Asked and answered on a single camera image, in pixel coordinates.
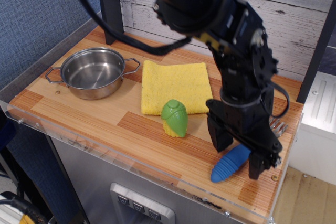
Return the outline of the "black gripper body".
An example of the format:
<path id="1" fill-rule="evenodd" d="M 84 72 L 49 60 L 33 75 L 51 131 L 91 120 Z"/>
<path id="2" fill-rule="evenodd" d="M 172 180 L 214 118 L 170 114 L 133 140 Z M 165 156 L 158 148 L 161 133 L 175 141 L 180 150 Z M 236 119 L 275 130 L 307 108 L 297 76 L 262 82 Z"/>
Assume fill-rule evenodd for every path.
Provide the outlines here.
<path id="1" fill-rule="evenodd" d="M 281 164 L 282 144 L 269 126 L 273 111 L 274 91 L 266 91 L 254 101 L 245 104 L 210 99 L 207 118 L 221 121 L 233 140 L 245 145 L 251 152 L 264 153 L 270 167 Z"/>

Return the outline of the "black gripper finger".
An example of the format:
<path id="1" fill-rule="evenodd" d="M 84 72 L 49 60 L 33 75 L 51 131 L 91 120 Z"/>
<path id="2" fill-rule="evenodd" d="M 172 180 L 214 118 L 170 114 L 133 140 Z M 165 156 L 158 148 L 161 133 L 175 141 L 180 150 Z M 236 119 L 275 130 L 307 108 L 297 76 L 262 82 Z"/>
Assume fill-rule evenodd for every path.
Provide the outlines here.
<path id="1" fill-rule="evenodd" d="M 226 127 L 221 121 L 217 122 L 213 118 L 208 118 L 207 125 L 213 146 L 218 153 L 233 143 L 233 137 L 228 134 Z"/>
<path id="2" fill-rule="evenodd" d="M 249 178 L 257 180 L 259 175 L 270 169 L 270 162 L 264 153 L 251 152 L 249 154 Z"/>

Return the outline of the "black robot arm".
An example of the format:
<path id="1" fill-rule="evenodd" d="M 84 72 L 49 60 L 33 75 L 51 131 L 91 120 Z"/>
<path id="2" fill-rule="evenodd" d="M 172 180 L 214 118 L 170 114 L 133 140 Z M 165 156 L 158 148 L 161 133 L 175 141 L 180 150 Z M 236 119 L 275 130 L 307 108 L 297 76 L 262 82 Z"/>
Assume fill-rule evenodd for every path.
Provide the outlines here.
<path id="1" fill-rule="evenodd" d="M 222 78 L 220 100 L 206 102 L 208 130 L 223 151 L 238 140 L 249 149 L 249 177 L 280 163 L 282 145 L 272 132 L 277 60 L 262 19 L 244 0 L 156 0 L 159 20 L 203 42 Z"/>

